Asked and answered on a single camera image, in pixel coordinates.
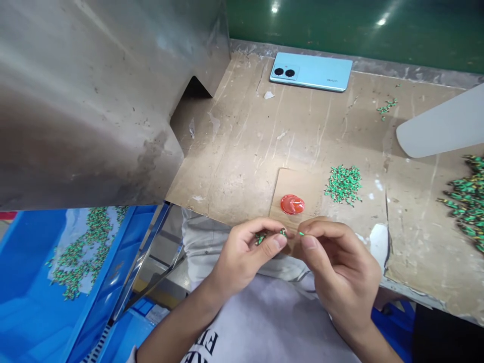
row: blue bin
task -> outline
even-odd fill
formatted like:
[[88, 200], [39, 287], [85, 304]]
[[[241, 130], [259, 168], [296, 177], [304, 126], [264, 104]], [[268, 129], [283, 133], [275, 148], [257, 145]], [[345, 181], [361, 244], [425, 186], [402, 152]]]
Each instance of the blue bin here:
[[89, 295], [47, 278], [66, 209], [20, 212], [0, 245], [0, 361], [79, 363], [97, 344], [156, 206], [130, 207]]
[[125, 363], [133, 347], [139, 348], [155, 328], [156, 323], [146, 318], [153, 308], [160, 307], [144, 297], [128, 309], [109, 331], [98, 363]]

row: phone back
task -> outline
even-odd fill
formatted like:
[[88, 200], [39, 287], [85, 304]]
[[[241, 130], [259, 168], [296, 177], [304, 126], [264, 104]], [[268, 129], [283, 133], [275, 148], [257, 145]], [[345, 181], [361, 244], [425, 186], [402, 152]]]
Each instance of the phone back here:
[[278, 53], [271, 82], [343, 92], [348, 86], [352, 60]]

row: green wall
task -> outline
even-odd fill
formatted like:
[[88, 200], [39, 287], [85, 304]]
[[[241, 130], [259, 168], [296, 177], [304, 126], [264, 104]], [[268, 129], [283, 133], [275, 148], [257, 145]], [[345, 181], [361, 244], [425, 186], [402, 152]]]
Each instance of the green wall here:
[[227, 0], [230, 37], [484, 74], [484, 0]]

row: wooden workbench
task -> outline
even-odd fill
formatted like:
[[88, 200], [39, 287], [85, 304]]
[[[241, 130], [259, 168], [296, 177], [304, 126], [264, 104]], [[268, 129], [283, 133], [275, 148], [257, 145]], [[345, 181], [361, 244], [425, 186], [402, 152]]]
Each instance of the wooden workbench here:
[[[318, 214], [358, 233], [385, 286], [484, 325], [484, 257], [436, 202], [446, 182], [468, 174], [461, 156], [482, 147], [413, 160], [395, 136], [399, 124], [463, 89], [352, 72], [344, 93], [318, 91], [270, 83], [272, 64], [234, 52], [213, 99], [182, 99], [171, 126], [186, 158], [167, 200], [236, 225], [269, 214], [280, 168], [325, 175], [322, 191], [331, 167], [355, 165], [363, 203], [351, 208], [321, 193]], [[275, 97], [264, 99], [267, 91]], [[376, 108], [394, 98], [383, 122]]]

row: white t-shirt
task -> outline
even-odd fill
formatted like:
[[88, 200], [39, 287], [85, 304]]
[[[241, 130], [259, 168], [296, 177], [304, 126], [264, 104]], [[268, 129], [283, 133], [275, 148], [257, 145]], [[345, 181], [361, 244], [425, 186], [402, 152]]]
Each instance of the white t-shirt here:
[[[257, 275], [223, 306], [181, 361], [344, 363], [359, 359], [318, 299], [286, 281]], [[128, 363], [135, 363], [135, 349]]]

